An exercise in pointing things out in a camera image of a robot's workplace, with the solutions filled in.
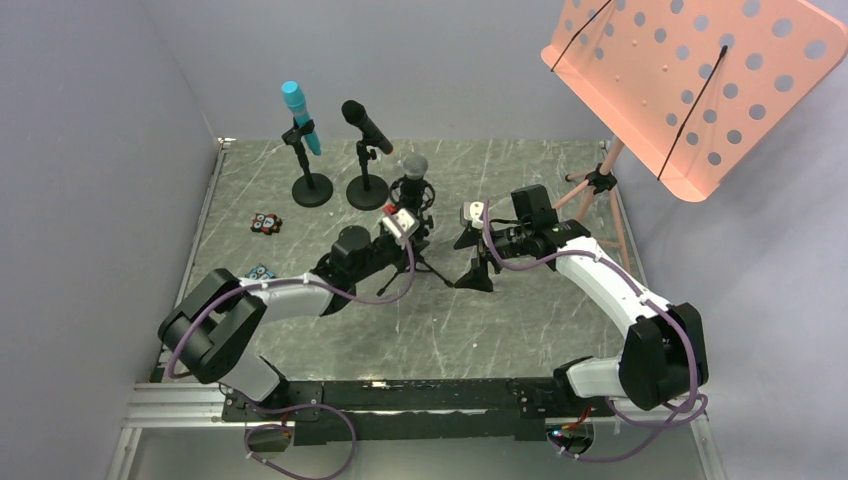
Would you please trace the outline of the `black tripod shock-mount stand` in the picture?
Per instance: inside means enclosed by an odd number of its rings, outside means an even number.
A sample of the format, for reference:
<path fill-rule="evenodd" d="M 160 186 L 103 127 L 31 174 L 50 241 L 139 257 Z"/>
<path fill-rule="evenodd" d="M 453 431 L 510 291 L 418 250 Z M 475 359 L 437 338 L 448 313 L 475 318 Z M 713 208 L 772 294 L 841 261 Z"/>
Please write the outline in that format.
<path fill-rule="evenodd" d="M 396 272 L 377 291 L 377 295 L 382 296 L 400 274 L 410 272 L 432 273 L 448 288 L 453 288 L 453 282 L 430 265 L 423 255 L 423 251 L 430 245 L 428 236 L 434 226 L 433 217 L 427 214 L 435 201 L 433 186 L 423 178 L 411 180 L 403 176 L 389 187 L 389 201 L 393 212 L 406 209 L 418 221 L 419 227 L 410 236 L 414 261 L 410 262 L 407 255 L 403 254 L 402 259 L 395 263 Z"/>

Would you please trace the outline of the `black round-base stand ring clip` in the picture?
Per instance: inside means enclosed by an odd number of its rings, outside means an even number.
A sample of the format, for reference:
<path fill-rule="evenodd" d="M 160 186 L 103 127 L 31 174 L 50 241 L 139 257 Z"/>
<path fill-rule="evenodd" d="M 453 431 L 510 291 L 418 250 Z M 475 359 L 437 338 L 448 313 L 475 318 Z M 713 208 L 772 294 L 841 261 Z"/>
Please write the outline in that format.
<path fill-rule="evenodd" d="M 371 162 L 379 160 L 379 152 L 364 140 L 355 145 L 360 174 L 347 185 L 345 195 L 348 203 L 361 211 L 380 209 L 388 200 L 389 187 L 386 181 L 369 172 Z"/>

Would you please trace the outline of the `black microphone silver grille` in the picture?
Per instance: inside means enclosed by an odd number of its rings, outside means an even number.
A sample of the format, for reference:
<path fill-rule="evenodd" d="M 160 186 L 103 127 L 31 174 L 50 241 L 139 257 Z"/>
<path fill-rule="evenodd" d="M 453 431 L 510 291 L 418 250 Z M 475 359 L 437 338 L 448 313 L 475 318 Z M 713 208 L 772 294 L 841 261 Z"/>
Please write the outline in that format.
<path fill-rule="evenodd" d="M 403 159 L 402 169 L 400 204 L 411 212 L 417 212 L 424 202 L 424 176 L 428 170 L 428 160 L 417 152 L 410 153 Z"/>

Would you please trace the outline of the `black microphone orange end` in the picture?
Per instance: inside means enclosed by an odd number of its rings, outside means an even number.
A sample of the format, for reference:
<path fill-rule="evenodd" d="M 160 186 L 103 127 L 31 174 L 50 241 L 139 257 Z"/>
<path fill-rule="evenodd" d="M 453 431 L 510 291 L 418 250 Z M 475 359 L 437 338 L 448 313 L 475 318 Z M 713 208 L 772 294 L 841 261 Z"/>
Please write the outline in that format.
<path fill-rule="evenodd" d="M 341 107 L 345 121 L 362 134 L 366 146 L 375 147 L 385 155 L 391 155 L 394 147 L 377 125 L 370 119 L 365 107 L 355 100 L 346 100 Z"/>

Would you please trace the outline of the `blue microphone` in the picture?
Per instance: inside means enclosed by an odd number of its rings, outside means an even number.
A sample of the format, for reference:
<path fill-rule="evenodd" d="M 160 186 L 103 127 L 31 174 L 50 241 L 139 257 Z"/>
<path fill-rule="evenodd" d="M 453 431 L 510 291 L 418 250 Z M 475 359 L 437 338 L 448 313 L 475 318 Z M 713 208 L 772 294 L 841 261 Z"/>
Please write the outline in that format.
<path fill-rule="evenodd" d="M 281 92 L 285 105 L 291 112 L 299 127 L 303 127 L 312 120 L 308 111 L 306 96 L 301 86 L 296 81 L 284 82 L 281 85 Z M 321 143 L 315 131 L 304 134 L 303 138 L 306 141 L 308 148 L 315 156 L 322 155 Z"/>

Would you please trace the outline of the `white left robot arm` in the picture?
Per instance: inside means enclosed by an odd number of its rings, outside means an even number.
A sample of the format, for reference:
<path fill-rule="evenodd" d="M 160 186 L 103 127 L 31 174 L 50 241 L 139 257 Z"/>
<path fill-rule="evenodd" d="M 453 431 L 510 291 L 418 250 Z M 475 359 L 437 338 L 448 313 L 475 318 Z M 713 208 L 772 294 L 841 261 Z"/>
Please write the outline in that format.
<path fill-rule="evenodd" d="M 210 272 L 161 323 L 158 337 L 171 352 L 165 372 L 177 365 L 202 384 L 218 383 L 241 394 L 261 412 L 291 405 L 288 379 L 247 348 L 263 321 L 332 315 L 351 302 L 389 303 L 360 297 L 356 286 L 392 266 L 412 265 L 418 232 L 431 226 L 408 209 L 386 211 L 380 233 L 359 225 L 344 228 L 316 266 L 289 278 L 240 278 L 225 268 Z"/>

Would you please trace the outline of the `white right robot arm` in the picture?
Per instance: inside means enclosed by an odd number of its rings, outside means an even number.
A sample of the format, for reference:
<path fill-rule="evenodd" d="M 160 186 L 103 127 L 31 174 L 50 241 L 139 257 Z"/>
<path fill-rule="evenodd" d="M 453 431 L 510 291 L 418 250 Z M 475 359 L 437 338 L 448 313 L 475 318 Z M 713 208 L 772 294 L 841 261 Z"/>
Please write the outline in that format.
<path fill-rule="evenodd" d="M 472 247 L 476 255 L 456 287 L 490 292 L 491 272 L 546 266 L 579 287 L 624 339 L 615 357 L 587 356 L 558 367 L 553 378 L 560 396 L 572 402 L 625 398 L 645 411 L 679 398 L 679 409 L 690 410 L 709 376 L 698 310 L 674 305 L 637 281 L 584 225 L 559 218 L 544 186 L 517 189 L 511 200 L 516 217 L 505 228 L 490 217 L 487 203 L 461 206 L 463 232 L 454 247 Z"/>

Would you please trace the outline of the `pink music stand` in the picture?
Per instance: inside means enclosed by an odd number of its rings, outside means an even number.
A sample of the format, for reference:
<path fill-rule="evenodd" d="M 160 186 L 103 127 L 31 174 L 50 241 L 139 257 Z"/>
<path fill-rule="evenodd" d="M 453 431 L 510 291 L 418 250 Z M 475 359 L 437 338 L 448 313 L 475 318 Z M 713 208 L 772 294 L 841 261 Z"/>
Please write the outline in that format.
<path fill-rule="evenodd" d="M 847 55 L 807 1 L 567 1 L 541 59 L 677 199 L 698 203 Z"/>

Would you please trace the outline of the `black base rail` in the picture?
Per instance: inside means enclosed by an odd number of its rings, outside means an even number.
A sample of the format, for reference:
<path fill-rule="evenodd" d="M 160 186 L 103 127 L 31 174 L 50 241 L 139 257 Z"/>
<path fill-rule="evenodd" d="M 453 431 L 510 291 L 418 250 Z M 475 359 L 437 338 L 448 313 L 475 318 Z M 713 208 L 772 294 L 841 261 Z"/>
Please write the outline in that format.
<path fill-rule="evenodd" d="M 293 381 L 285 415 L 297 446 L 360 441 L 510 437 L 543 441 L 546 428 L 586 414 L 606 419 L 601 397 L 574 396 L 551 377 Z"/>

